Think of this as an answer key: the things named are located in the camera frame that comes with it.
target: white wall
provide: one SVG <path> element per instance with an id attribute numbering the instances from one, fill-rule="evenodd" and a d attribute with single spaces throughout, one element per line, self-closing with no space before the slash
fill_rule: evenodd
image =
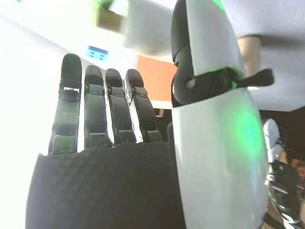
<path id="1" fill-rule="evenodd" d="M 48 151 L 67 53 L 0 17 L 0 228 L 24 228 L 31 175 L 37 154 Z M 89 64 L 82 60 L 83 73 Z"/>

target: gray surface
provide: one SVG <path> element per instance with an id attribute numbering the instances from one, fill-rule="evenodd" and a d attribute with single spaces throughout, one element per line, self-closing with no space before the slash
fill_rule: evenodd
<path id="1" fill-rule="evenodd" d="M 262 110 L 292 111 L 305 105 L 305 1 L 223 0 L 237 37 L 258 35 L 262 68 L 275 84 L 253 91 Z"/>

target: orange board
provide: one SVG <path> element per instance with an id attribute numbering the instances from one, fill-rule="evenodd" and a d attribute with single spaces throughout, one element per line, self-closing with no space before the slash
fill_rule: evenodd
<path id="1" fill-rule="evenodd" d="M 171 101 L 171 84 L 177 70 L 174 64 L 139 56 L 137 70 L 150 100 Z"/>

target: power outlet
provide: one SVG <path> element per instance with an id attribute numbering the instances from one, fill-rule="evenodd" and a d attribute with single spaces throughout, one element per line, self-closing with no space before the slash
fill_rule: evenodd
<path id="1" fill-rule="evenodd" d="M 107 61 L 108 59 L 108 51 L 93 46 L 89 46 L 87 55 L 99 61 Z"/>

